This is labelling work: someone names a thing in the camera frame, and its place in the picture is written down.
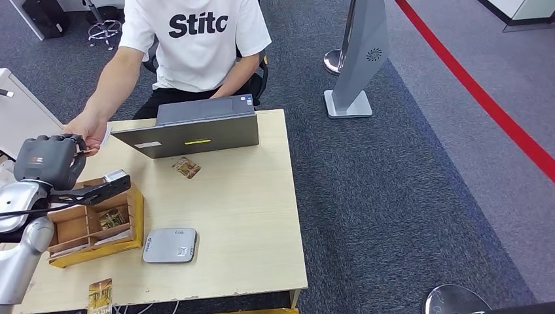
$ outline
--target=person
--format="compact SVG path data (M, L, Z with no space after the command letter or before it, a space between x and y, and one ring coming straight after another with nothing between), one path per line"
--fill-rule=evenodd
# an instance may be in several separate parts
M64 129L84 137L89 156L135 88L155 35L157 81L136 119L156 118L165 103L248 94L259 53L272 42L257 0L126 0L124 13L116 54L83 111Z

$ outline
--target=ventilation grille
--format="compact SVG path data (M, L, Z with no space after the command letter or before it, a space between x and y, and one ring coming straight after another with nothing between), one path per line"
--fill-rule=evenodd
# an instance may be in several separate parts
M378 61L382 57L382 49L374 48L366 54L366 60L370 62Z

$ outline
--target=white t-shirt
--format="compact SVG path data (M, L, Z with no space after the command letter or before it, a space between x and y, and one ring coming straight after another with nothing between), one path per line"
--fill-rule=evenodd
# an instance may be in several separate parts
M152 87L204 92L218 88L242 56L272 41L257 0L126 0L120 46L145 53L154 42L158 82Z

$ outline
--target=gray carpet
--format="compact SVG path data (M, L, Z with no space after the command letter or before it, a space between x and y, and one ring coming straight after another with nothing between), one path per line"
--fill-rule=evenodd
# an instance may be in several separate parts
M372 118L327 118L322 93L334 77L321 58L339 45L347 7L333 0L263 1L274 43L262 108L284 108L287 119L309 280L299 308L418 313L425 294L443 283L475 289L494 307L535 302L391 63L367 89ZM40 43L15 10L0 3L0 42L10 42L0 46L0 65L64 122L78 113L112 54L87 47L79 17L65 37ZM116 119L132 116L153 80L141 74ZM183 302L178 313L286 303L280 293L195 300ZM171 310L173 304L160 304L148 313Z
M555 29L502 33L476 0L411 5L468 72L553 156ZM389 59L403 78L509 256L540 302L555 300L553 182L387 2Z

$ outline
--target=white router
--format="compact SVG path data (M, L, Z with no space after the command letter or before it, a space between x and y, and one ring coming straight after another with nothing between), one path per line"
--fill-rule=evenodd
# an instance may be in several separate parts
M151 230L143 250L147 263L188 263L194 256L196 230L167 228Z

